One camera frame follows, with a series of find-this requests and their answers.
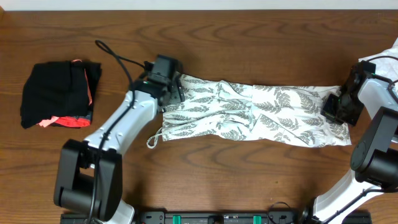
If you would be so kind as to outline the white fern print garment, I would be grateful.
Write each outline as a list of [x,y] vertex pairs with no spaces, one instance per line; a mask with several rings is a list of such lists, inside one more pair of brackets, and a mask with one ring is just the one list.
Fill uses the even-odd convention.
[[234,141],[267,139],[300,147],[347,146],[347,124],[321,115],[338,86],[264,86],[182,75],[185,101],[165,108],[162,127],[147,140],[216,135]]

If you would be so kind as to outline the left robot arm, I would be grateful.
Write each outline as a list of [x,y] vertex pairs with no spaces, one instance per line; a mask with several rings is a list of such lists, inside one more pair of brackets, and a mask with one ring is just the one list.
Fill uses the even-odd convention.
[[166,106],[185,100],[174,58],[158,55],[129,87],[119,108],[83,141],[62,147],[53,195],[56,206],[85,215],[85,223],[132,223],[135,209],[122,200],[123,155],[141,129]]

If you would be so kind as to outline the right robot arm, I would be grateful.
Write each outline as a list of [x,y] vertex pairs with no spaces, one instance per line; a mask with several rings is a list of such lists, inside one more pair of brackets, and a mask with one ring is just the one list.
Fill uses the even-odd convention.
[[340,95],[330,94],[321,114],[336,124],[356,125],[363,110],[372,121],[357,143],[349,171],[326,193],[314,198],[299,223],[370,223],[353,212],[382,194],[397,192],[397,93],[395,82],[376,74],[371,59],[351,67]]

